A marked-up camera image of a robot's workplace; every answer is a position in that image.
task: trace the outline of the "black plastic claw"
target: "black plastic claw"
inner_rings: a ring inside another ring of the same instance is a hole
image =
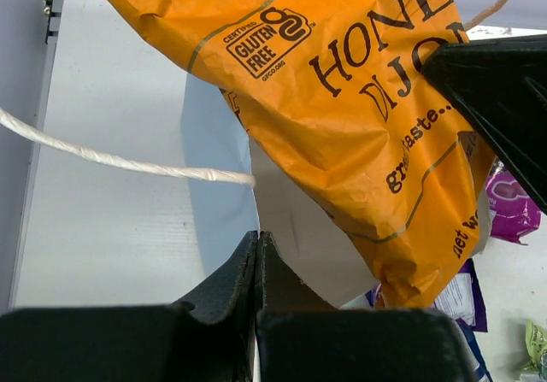
[[[451,320],[338,311],[281,260],[272,235],[160,307],[23,309],[0,318],[0,380],[251,382],[474,380]]]
[[[422,73],[547,212],[547,36],[445,44]]]

